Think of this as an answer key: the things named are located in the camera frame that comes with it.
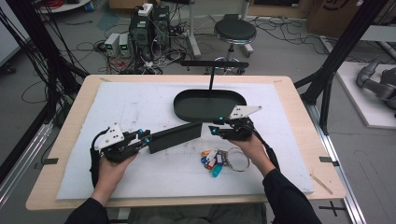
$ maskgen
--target gray floor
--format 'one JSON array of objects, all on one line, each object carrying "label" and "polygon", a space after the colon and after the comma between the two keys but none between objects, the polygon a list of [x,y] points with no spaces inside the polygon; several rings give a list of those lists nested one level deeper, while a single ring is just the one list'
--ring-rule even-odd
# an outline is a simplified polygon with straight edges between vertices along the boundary
[{"label": "gray floor", "polygon": [[[105,35],[112,32],[125,32],[129,21],[128,16],[120,15],[108,11],[105,7],[93,13],[86,13],[82,10],[57,14],[57,19],[66,22],[92,21],[81,25],[60,24],[60,29],[64,39],[70,49],[89,48],[89,44],[78,44],[83,42],[94,43],[105,39]],[[209,17],[196,19],[196,27],[203,27],[198,31],[200,34],[212,34],[214,22]],[[302,36],[308,34],[304,28],[304,21],[298,21],[301,27],[290,24],[291,32],[300,32]],[[241,50],[235,51],[235,57],[248,62],[250,67],[246,75],[257,76],[288,76],[293,81],[297,81],[316,72],[326,60],[326,54],[316,53],[313,45],[295,45],[284,40],[273,37],[282,36],[279,28],[276,30],[270,26],[262,26],[267,31],[259,30],[256,40],[252,43],[255,52],[250,58],[246,58]],[[286,34],[288,38],[295,38],[296,35]],[[202,51],[201,60],[214,60],[224,55],[228,46],[218,41],[213,35],[198,35],[198,45]],[[307,42],[315,44],[316,50],[324,52],[323,46],[314,38],[308,38]],[[74,54],[81,59],[81,64],[91,74],[103,74],[101,67],[105,62],[101,55],[88,51],[74,50]],[[350,61],[360,60],[370,61],[375,56],[380,55],[384,62],[389,61],[389,56],[381,49],[373,47],[365,42],[359,43],[352,53],[354,58]],[[44,105],[43,103],[28,104],[22,99],[22,93],[30,86],[39,81],[35,76],[33,66],[26,56],[19,52],[11,62],[17,67],[15,74],[8,74],[4,70],[0,75],[0,92],[2,94],[1,108],[1,132],[0,132],[0,162],[3,162],[8,153],[15,147],[23,133],[29,127],[33,119]],[[197,74],[205,72],[204,68],[191,68],[190,72],[179,64],[172,64],[163,69],[165,74]],[[44,87],[42,83],[34,85],[23,95],[25,101],[36,102],[44,100]],[[38,177],[40,170],[35,169],[35,163],[40,161],[44,150],[50,145],[57,130],[54,130],[48,143],[42,147],[37,158],[23,176],[20,184],[15,188],[5,206],[0,210],[0,222],[7,223],[60,223],[63,222],[69,210],[31,212],[25,208],[25,202]],[[332,88],[331,108],[329,113],[329,133],[335,149],[340,158],[346,176],[353,188],[361,210],[367,223],[396,223],[396,191],[392,190],[396,186],[396,175],[391,171],[395,168],[396,158],[396,131],[366,128],[349,100],[343,87],[337,78],[334,79]],[[336,207],[344,208],[341,201],[332,201]],[[330,207],[329,201],[312,202],[318,216],[323,223],[349,223],[347,212],[337,210],[319,209],[320,206]],[[271,210],[268,209],[268,220],[272,219]],[[116,211],[110,211],[111,216],[116,215]]]}]

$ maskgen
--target human hand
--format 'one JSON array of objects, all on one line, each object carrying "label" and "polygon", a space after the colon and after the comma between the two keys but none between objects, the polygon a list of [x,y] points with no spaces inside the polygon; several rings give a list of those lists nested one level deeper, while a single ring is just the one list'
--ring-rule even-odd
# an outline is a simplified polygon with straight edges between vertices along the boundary
[{"label": "human hand", "polygon": [[99,165],[98,182],[91,197],[98,201],[102,206],[105,206],[111,194],[122,179],[126,168],[136,156],[137,154],[126,159],[120,164],[108,161],[107,158],[103,156]]},{"label": "human hand", "polygon": [[262,142],[254,134],[246,141],[229,141],[242,149],[245,155],[251,159],[251,162],[262,172],[263,176],[266,176],[270,171],[275,169],[275,166],[265,153]]}]

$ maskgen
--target wooden table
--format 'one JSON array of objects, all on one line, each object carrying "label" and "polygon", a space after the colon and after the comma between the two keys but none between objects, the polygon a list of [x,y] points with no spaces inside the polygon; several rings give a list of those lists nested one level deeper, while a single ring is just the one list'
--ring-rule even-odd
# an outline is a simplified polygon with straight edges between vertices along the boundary
[{"label": "wooden table", "polygon": [[[105,76],[87,77],[78,97],[52,148],[49,158],[59,158],[57,164],[45,165],[27,200],[29,210],[52,210],[76,208],[83,200],[56,200],[70,152],[76,143],[82,124],[92,106],[97,90],[102,82],[207,82],[210,76]],[[295,140],[311,176],[315,192],[307,195],[309,200],[342,199],[346,191],[331,162],[321,162],[319,157],[328,157],[315,127],[309,118],[300,96],[289,77],[268,76],[217,76],[221,83],[273,83],[283,105]],[[182,197],[110,200],[107,207],[131,207],[153,205],[211,204],[211,203],[255,203],[266,202],[265,195]]]}]

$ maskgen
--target black sleeve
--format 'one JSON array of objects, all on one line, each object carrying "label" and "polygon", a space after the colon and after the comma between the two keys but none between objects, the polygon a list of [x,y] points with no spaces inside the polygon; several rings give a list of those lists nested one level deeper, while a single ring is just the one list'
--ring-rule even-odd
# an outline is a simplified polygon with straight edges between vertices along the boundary
[{"label": "black sleeve", "polygon": [[279,170],[271,171],[262,181],[275,223],[321,223],[311,203]]},{"label": "black sleeve", "polygon": [[95,199],[89,198],[76,208],[65,224],[109,224],[106,209]]}]

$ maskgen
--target stool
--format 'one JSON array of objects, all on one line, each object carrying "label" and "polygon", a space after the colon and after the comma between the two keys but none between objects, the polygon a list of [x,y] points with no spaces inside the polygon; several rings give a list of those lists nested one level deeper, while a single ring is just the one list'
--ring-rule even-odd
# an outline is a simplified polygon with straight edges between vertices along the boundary
[{"label": "stool", "polygon": [[235,19],[218,21],[215,25],[215,36],[219,40],[229,43],[230,48],[226,57],[219,57],[215,61],[239,62],[233,58],[233,46],[243,46],[251,43],[256,38],[256,34],[256,28],[247,21]]}]

